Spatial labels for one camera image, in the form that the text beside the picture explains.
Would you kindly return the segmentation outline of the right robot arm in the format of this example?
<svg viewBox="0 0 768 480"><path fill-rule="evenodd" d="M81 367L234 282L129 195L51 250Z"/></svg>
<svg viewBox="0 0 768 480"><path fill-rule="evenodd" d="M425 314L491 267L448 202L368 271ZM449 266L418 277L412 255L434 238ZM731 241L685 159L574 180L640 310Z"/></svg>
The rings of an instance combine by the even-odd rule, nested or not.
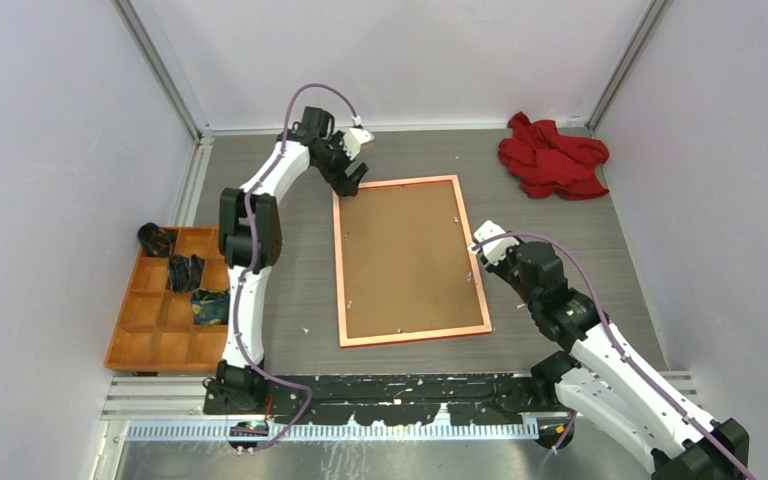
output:
<svg viewBox="0 0 768 480"><path fill-rule="evenodd" d="M750 479L749 435L719 421L640 356L612 323L595 290L571 287L574 257L524 232L473 238L482 266L524 302L538 330L560 351L532 369L534 403L584 415L621 444L653 479Z"/></svg>

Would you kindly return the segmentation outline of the red picture frame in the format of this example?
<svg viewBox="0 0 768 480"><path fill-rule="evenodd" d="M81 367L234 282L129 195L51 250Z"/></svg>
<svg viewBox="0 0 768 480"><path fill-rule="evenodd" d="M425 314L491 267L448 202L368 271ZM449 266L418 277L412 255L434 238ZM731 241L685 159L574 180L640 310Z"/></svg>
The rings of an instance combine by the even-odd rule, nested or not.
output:
<svg viewBox="0 0 768 480"><path fill-rule="evenodd" d="M341 347L492 332L457 176L365 182L333 223Z"/></svg>

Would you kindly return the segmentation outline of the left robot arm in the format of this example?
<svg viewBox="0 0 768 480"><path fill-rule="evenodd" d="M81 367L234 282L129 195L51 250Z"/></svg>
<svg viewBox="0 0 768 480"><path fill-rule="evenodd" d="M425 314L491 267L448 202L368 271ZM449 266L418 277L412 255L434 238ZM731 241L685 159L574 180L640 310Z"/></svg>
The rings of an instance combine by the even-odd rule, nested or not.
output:
<svg viewBox="0 0 768 480"><path fill-rule="evenodd" d="M368 171L356 159L373 140L359 115L339 129L330 112L307 107L277 135L256 173L220 195L218 247L227 266L229 311L227 340L211 383L217 396L228 396L244 414L258 412L267 398L263 315L268 280L283 248L281 201L309 169L338 196L356 195Z"/></svg>

